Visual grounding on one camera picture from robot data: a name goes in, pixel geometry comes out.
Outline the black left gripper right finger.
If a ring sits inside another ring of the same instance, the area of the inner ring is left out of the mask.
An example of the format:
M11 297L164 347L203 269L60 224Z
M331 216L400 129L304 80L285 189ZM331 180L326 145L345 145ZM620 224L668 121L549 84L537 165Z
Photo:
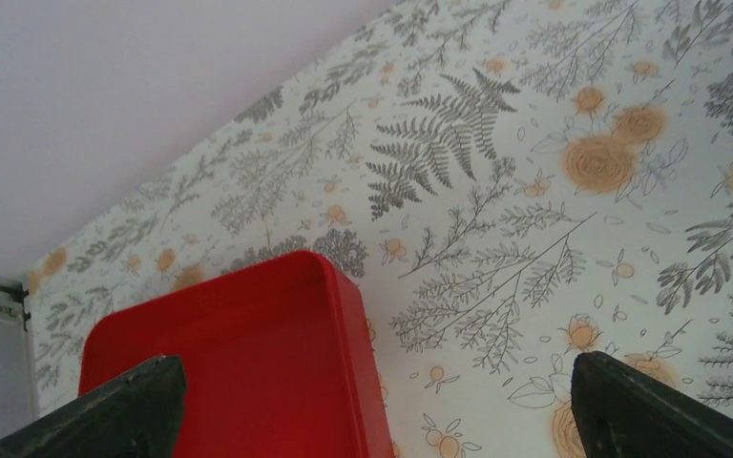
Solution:
M588 457L733 457L733 419L604 352L575 358L571 396Z

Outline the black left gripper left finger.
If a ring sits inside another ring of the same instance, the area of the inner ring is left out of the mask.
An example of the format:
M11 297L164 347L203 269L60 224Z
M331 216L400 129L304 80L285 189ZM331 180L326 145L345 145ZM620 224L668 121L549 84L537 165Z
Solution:
M172 457L185 410L179 356L156 356L0 439L0 457Z

